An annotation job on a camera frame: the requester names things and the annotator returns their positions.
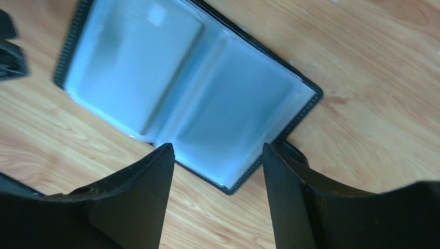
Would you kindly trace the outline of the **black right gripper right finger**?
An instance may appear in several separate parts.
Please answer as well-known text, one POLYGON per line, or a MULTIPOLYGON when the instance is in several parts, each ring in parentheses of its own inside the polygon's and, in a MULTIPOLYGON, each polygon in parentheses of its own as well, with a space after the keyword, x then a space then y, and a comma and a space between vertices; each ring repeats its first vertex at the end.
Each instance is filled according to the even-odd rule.
POLYGON ((277 248, 439 248, 439 182, 383 193, 333 180, 289 143, 263 146, 277 248))

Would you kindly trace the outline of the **black card holder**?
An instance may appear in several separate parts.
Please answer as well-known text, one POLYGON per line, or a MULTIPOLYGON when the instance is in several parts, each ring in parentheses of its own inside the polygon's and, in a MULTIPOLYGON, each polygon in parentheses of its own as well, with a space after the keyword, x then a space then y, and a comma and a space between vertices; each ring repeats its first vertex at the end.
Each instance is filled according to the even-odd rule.
POLYGON ((323 97, 205 1, 78 1, 53 82, 227 195, 323 97))

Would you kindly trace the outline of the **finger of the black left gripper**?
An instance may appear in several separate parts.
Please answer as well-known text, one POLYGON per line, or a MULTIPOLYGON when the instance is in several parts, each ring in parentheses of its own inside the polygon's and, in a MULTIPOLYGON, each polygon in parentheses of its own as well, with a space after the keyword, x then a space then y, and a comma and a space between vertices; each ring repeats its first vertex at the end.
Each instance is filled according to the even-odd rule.
POLYGON ((1 10, 1 81, 28 75, 28 67, 21 47, 9 41, 17 37, 18 33, 11 16, 1 10))

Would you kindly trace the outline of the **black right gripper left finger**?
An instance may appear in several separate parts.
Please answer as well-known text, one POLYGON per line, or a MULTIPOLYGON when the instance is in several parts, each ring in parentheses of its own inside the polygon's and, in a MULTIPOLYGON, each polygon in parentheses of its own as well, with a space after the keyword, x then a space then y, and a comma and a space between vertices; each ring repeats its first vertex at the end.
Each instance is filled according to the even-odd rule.
POLYGON ((1 248, 158 248, 174 171, 165 143, 68 194, 1 175, 1 248))

